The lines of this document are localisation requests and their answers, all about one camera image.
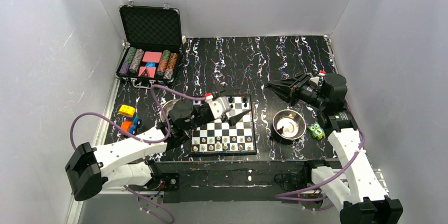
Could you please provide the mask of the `black and white chessboard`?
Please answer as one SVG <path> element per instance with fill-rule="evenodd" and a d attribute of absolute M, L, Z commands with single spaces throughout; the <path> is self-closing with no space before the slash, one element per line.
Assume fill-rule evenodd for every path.
<path fill-rule="evenodd" d="M 234 126 L 216 119 L 192 132 L 191 154 L 196 156 L 255 155 L 255 124 L 250 95 L 228 96 L 228 117 L 249 111 Z"/>

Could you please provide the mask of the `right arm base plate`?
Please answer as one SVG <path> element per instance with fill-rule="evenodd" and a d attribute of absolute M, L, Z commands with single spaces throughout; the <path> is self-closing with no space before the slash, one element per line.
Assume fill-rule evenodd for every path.
<path fill-rule="evenodd" d="M 284 191 L 294 191 L 312 186 L 311 171 L 276 173 L 271 175 L 272 183 L 280 186 Z"/>

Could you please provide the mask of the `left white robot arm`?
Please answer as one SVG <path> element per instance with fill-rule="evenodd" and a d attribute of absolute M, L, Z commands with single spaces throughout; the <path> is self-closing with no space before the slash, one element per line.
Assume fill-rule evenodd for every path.
<path fill-rule="evenodd" d="M 79 145 L 65 171 L 76 201 L 96 196 L 102 189 L 125 185 L 149 186 L 164 181 L 155 162 L 146 157 L 164 153 L 187 140 L 186 133 L 217 119 L 234 127 L 251 113 L 249 108 L 236 113 L 237 105 L 227 97 L 181 95 L 168 110 L 161 110 L 163 122 L 117 143 Z"/>

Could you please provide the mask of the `steel bowl with chess pieces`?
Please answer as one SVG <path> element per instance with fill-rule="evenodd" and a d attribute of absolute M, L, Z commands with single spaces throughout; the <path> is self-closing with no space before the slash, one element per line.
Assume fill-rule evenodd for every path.
<path fill-rule="evenodd" d="M 272 128 L 280 138 L 295 141 L 305 135 L 306 122 L 297 111 L 283 109 L 273 116 Z"/>

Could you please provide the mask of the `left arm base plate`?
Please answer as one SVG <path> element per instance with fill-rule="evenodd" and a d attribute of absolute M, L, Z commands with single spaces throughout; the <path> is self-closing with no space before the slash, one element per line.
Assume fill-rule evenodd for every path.
<path fill-rule="evenodd" d="M 180 185 L 180 175 L 178 173 L 151 173 L 151 178 L 143 187 L 146 190 L 156 191 L 163 187 L 162 191 L 178 191 Z"/>

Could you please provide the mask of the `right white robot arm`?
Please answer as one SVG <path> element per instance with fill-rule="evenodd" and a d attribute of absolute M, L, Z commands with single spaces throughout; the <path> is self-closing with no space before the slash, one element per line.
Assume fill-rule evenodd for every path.
<path fill-rule="evenodd" d="M 398 223 L 403 206 L 389 197 L 370 165 L 365 136 L 346 102 L 346 78 L 338 73 L 320 72 L 317 77 L 301 73 L 269 81 L 266 87 L 291 106 L 303 101 L 317 109 L 318 123 L 342 166 L 335 173 L 325 161 L 307 161 L 304 174 L 311 186 L 275 198 L 305 202 L 303 192 L 320 189 L 338 209 L 340 223 Z"/>

